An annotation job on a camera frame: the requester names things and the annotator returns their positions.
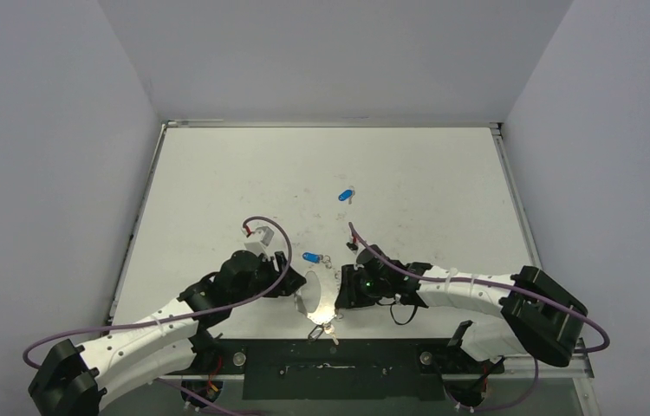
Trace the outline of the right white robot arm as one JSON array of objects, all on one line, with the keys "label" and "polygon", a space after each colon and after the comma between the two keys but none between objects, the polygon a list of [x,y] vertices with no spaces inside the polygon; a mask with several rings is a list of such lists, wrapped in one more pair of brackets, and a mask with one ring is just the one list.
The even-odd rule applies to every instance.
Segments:
[{"label": "right white robot arm", "polygon": [[471,321],[460,340],[449,345],[447,359],[460,372],[514,354],[566,367],[588,314],[582,302],[531,265],[515,274],[470,274],[431,263],[402,263],[371,245],[341,272],[338,309],[393,299],[416,308],[454,308],[495,317],[488,324]]}]

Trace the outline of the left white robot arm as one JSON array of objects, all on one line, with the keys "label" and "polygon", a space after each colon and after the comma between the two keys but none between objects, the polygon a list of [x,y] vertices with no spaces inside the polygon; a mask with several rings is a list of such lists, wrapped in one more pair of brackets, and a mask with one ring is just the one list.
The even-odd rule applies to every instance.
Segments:
[{"label": "left white robot arm", "polygon": [[272,257],[238,250],[133,329],[108,330],[49,351],[28,393],[42,415],[96,415],[120,396],[160,376],[205,373],[223,361],[209,329],[231,315],[230,305],[257,295],[293,295],[306,283],[283,252]]}]

